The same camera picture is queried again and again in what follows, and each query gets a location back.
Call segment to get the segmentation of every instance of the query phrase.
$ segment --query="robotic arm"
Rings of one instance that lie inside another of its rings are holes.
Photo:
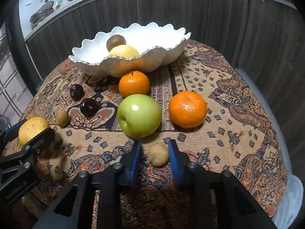
[[[4,148],[7,142],[18,136],[19,127],[24,122],[21,121],[0,134],[0,147]],[[38,184],[34,171],[37,154],[53,142],[54,138],[54,131],[47,128],[25,144],[20,152],[0,157],[0,213],[9,214],[8,208]],[[173,139],[169,142],[168,149],[175,186],[189,192],[191,196],[189,228],[214,228],[211,189],[216,195],[219,229],[277,228],[230,171],[215,173],[205,170],[191,162],[186,153],[180,152]],[[141,143],[135,140],[131,152],[123,154],[120,162],[99,173],[81,171],[72,182],[62,188],[33,229],[91,228],[96,190],[100,190],[97,229],[120,229],[120,192],[128,192],[134,187],[141,154]],[[3,228],[14,228],[12,223],[7,223]]]

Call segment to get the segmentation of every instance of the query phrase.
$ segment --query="white ceramic bowl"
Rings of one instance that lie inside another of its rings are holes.
[[[126,44],[137,49],[140,56],[130,59],[108,56],[106,42],[115,34],[122,35]],[[133,70],[148,73],[175,61],[190,36],[191,33],[185,34],[184,27],[175,30],[171,24],[159,27],[154,22],[147,26],[134,23],[129,28],[115,27],[110,33],[98,32],[94,39],[83,40],[81,48],[74,47],[69,58],[95,80],[108,75],[121,77]]]

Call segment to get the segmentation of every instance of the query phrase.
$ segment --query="cabinet door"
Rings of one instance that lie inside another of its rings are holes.
[[[137,0],[139,23],[146,26],[172,24],[175,29],[185,27],[191,39],[200,40],[203,0]]]
[[[80,12],[87,39],[138,22],[137,0],[97,0],[81,6]]]
[[[293,171],[305,178],[300,168],[305,153],[305,22],[299,12],[272,0],[250,0],[238,64],[271,107]]]
[[[206,44],[236,67],[248,17],[249,0],[212,0]]]
[[[42,29],[27,42],[33,62],[42,78],[80,47],[85,33],[79,8]]]

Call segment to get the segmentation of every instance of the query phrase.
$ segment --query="paisley tablecloth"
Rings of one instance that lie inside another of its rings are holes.
[[[226,59],[213,48],[190,40],[175,62],[148,77],[150,96],[162,108],[162,123],[157,132],[141,139],[144,153],[139,187],[132,194],[121,196],[123,226],[186,227],[189,197],[173,188],[169,164],[156,168],[147,161],[147,149],[152,143],[167,144],[170,139],[176,139],[179,149],[204,168],[215,172],[230,170],[273,216],[287,184],[279,141],[262,105]],[[123,100],[118,92],[119,80],[108,77],[89,83],[89,79],[69,59],[65,60],[49,74],[22,117],[43,116],[56,134],[55,142],[39,156],[42,181],[23,198],[36,216],[81,170],[102,171],[131,150],[133,139],[122,132],[116,117]],[[85,98],[92,97],[98,103],[100,109],[92,118],[85,118],[80,113],[80,102],[70,98],[72,84],[82,84]],[[199,93],[208,105],[204,123],[192,130],[176,127],[168,115],[171,97],[183,90]],[[68,111],[71,117],[63,129],[55,123],[58,110]],[[5,153],[19,150],[16,140]]]

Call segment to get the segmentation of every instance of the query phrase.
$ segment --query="potato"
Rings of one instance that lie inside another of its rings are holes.
[[[155,143],[150,146],[147,152],[149,162],[155,167],[161,167],[168,162],[168,149],[166,145]]]
[[[68,112],[64,111],[64,110],[57,111],[55,118],[56,118],[56,124],[60,128],[64,128],[70,120],[70,116],[69,116]]]

